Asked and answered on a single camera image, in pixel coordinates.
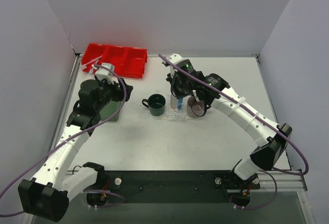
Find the blue toothpaste tube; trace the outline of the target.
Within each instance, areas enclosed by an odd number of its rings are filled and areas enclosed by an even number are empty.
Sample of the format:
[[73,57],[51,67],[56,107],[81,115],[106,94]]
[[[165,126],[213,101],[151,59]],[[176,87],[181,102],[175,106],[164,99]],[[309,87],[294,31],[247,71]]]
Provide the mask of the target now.
[[177,99],[177,109],[178,110],[182,109],[182,104],[183,104],[183,98]]

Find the purple ceramic mug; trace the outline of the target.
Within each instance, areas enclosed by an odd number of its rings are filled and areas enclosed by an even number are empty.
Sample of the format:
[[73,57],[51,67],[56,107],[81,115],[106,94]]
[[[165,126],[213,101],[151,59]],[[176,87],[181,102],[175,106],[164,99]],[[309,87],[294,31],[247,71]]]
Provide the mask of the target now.
[[197,101],[193,96],[187,100],[187,115],[191,118],[203,117],[206,114],[206,108],[203,101]]

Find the dark green mug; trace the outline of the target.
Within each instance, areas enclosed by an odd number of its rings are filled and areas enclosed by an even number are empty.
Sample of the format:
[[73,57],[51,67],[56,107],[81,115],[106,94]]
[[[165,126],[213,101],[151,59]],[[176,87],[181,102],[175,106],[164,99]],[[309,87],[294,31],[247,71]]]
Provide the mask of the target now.
[[165,112],[166,99],[163,95],[153,94],[147,99],[143,99],[141,103],[153,116],[161,116]]

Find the clear textured holder box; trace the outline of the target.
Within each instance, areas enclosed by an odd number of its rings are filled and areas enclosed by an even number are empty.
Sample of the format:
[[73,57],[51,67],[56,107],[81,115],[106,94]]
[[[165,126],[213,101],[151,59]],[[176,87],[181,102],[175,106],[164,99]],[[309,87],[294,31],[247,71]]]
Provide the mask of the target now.
[[183,104],[182,104],[181,110],[172,109],[170,106],[170,95],[167,95],[166,96],[166,109],[165,109],[164,114],[178,114],[178,113],[187,114],[187,100],[188,100],[187,97],[183,98]]

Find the white toothpaste tube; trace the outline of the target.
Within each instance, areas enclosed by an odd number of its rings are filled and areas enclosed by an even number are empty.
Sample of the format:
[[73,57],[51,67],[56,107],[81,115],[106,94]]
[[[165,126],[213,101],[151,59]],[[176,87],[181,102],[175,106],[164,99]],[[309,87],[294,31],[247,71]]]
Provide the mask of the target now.
[[173,95],[171,94],[170,95],[170,106],[172,109],[177,109],[177,105],[178,105],[178,99]]

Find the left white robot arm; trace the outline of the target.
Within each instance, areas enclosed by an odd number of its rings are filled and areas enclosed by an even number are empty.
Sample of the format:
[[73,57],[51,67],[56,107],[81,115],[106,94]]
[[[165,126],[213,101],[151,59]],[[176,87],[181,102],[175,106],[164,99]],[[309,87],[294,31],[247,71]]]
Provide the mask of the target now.
[[66,178],[66,172],[82,145],[91,137],[101,121],[100,112],[109,102],[128,101],[133,87],[124,79],[109,82],[90,79],[81,83],[79,99],[66,122],[62,137],[54,151],[30,180],[18,186],[23,211],[58,222],[65,215],[69,202],[88,187],[106,185],[104,166],[87,162]]

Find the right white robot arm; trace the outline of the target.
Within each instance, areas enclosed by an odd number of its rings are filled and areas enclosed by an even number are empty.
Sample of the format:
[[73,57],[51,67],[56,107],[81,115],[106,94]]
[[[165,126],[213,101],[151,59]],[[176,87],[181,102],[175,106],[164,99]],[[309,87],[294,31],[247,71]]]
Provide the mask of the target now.
[[196,71],[188,59],[178,54],[165,58],[170,67],[166,80],[171,85],[171,94],[177,98],[193,96],[206,108],[215,108],[240,126],[256,143],[256,149],[240,160],[232,172],[246,181],[259,170],[271,170],[286,149],[286,138],[292,128],[267,119],[238,95],[222,77],[215,73],[207,76]]

